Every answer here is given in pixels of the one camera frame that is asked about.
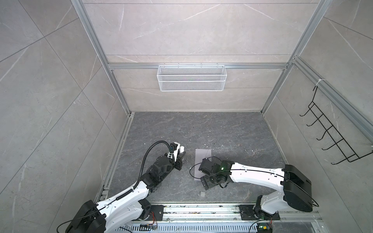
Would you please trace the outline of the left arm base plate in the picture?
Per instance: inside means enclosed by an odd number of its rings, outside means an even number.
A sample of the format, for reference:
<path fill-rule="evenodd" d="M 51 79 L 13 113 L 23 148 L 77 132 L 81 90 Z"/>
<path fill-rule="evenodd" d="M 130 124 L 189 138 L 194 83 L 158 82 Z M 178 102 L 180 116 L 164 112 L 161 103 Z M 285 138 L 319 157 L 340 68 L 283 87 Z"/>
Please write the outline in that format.
<path fill-rule="evenodd" d="M 152 205 L 150 207 L 147 207 L 144 210 L 144 213 L 142 214 L 142 217 L 140 219 L 147 220 L 147 221 L 162 221 L 163 215 L 164 215 L 164 208 L 163 205 Z"/>

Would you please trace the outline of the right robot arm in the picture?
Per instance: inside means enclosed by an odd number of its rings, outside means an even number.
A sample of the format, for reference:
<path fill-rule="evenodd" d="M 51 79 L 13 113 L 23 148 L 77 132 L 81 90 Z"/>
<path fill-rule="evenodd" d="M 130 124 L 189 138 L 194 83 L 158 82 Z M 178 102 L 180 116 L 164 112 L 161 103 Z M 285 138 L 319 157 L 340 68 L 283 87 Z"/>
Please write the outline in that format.
<path fill-rule="evenodd" d="M 198 168 L 203 177 L 200 178 L 205 190 L 223 183 L 251 183 L 274 190 L 268 195 L 257 197 L 249 214 L 256 219 L 270 219 L 277 212 L 292 208 L 301 212 L 312 212 L 318 207 L 312 198 L 312 183 L 293 165 L 285 165 L 283 169 L 265 169 L 242 165 L 233 161 L 213 163 L 203 159 Z"/>

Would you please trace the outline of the grey purple envelope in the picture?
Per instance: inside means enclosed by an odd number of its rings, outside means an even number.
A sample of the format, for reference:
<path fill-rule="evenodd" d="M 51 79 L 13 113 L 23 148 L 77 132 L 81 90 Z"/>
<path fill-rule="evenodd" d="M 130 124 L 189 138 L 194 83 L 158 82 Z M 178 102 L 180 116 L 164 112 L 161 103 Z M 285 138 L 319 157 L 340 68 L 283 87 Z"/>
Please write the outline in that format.
<path fill-rule="evenodd" d="M 198 181 L 204 174 L 199 171 L 199 167 L 202 163 L 204 158 L 210 157 L 212 151 L 208 149 L 196 149 L 195 150 L 195 164 L 196 166 L 192 169 L 192 175 L 194 177 L 194 181 Z"/>

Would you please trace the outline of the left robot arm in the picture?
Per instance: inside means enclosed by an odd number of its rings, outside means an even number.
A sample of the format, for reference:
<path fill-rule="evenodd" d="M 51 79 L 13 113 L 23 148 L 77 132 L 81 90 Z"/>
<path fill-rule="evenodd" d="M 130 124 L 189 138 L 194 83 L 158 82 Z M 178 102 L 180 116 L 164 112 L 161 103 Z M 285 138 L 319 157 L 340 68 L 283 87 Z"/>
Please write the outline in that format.
<path fill-rule="evenodd" d="M 110 233 L 124 224 L 150 214 L 146 198 L 159 187 L 172 170 L 181 170 L 185 152 L 179 152 L 174 163 L 162 155 L 141 176 L 136 188 L 131 186 L 104 201 L 84 203 L 66 228 L 66 233 Z"/>

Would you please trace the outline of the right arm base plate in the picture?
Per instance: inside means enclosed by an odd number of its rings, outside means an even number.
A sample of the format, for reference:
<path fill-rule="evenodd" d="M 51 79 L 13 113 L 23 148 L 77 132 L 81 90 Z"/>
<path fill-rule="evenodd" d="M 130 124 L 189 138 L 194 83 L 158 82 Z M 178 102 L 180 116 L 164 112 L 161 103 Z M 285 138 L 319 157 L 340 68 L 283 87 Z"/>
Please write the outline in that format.
<path fill-rule="evenodd" d="M 268 214 L 254 205 L 239 205 L 242 220 L 280 220 L 279 213 Z"/>

